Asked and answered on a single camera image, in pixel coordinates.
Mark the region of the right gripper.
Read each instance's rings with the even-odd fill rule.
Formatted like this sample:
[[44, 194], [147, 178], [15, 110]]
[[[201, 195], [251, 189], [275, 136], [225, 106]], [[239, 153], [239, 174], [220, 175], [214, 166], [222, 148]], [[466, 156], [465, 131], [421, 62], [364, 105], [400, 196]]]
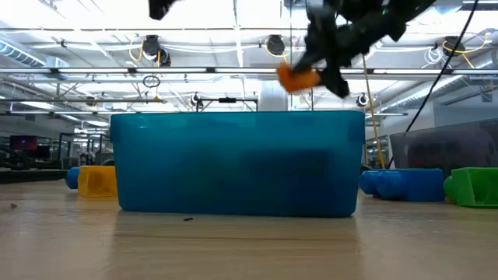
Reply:
[[383, 37], [401, 38], [406, 23], [413, 20], [436, 0], [337, 0], [336, 11], [349, 23], [337, 29], [335, 10], [328, 4], [311, 5], [305, 51], [293, 66], [294, 73], [304, 73], [325, 60], [321, 84], [339, 98], [349, 95], [349, 85], [341, 76], [335, 48], [353, 58], [369, 52], [370, 46]]

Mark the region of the orange wedge toy block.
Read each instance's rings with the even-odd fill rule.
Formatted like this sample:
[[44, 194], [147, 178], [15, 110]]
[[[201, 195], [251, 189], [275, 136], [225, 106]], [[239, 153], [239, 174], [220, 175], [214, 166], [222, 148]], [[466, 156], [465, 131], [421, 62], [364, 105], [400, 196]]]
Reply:
[[276, 69], [279, 82], [287, 93], [297, 93], [304, 89], [310, 89], [321, 83], [319, 74], [313, 69], [294, 73], [290, 64], [281, 62]]

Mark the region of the teal plastic bin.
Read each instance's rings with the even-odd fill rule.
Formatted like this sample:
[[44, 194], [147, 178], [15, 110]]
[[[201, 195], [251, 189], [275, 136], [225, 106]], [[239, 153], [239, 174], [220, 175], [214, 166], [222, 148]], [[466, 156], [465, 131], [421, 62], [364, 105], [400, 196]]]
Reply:
[[119, 205], [133, 212], [350, 216], [364, 121], [354, 110], [115, 114]]

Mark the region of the smoky transparent plastic bin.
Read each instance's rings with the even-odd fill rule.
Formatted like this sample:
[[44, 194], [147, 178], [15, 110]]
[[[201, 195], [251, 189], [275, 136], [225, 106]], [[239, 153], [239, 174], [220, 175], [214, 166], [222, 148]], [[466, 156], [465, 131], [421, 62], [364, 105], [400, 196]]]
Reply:
[[398, 169], [498, 167], [498, 119], [452, 124], [389, 136]]

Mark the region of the white round column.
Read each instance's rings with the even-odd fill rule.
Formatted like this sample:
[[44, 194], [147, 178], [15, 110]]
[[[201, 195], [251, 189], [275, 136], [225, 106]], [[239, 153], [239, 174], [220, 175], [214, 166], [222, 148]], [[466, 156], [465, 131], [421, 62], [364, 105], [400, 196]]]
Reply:
[[263, 81], [258, 97], [259, 111], [287, 111], [289, 94], [278, 81]]

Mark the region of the large blue toy block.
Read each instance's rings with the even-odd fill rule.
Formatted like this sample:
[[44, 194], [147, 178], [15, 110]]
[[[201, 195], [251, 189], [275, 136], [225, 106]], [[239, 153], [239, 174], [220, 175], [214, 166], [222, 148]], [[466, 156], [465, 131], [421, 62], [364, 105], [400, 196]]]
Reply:
[[439, 169], [367, 170], [359, 187], [376, 198], [392, 201], [444, 201], [444, 174]]

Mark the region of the yellow toy block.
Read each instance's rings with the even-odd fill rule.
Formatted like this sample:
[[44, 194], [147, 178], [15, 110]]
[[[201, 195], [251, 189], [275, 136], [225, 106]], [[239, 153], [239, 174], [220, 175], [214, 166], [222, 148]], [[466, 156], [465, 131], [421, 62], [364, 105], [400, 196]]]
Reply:
[[78, 176], [78, 195], [84, 198], [117, 197], [114, 166], [81, 166]]

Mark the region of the background monitor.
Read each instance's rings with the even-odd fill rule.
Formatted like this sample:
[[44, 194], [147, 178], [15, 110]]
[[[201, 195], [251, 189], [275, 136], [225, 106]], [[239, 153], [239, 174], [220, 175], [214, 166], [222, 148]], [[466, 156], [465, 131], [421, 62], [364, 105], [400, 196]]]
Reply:
[[37, 149], [37, 136], [10, 135], [9, 148], [16, 151], [32, 151]]

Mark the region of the green toy block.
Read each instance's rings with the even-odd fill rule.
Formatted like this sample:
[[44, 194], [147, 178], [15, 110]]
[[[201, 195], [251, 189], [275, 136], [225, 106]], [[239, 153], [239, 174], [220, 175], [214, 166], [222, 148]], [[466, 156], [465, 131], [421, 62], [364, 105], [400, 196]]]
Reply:
[[451, 171], [444, 193], [461, 207], [498, 208], [498, 167], [466, 167]]

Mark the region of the black background rig frame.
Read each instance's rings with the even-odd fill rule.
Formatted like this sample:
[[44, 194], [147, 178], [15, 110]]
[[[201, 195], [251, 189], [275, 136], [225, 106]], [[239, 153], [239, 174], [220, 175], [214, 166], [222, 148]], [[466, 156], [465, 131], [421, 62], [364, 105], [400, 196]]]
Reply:
[[212, 103], [233, 104], [242, 103], [250, 111], [259, 111], [259, 101], [257, 99], [220, 97], [220, 98], [201, 98], [197, 97], [195, 101], [195, 112], [203, 112]]

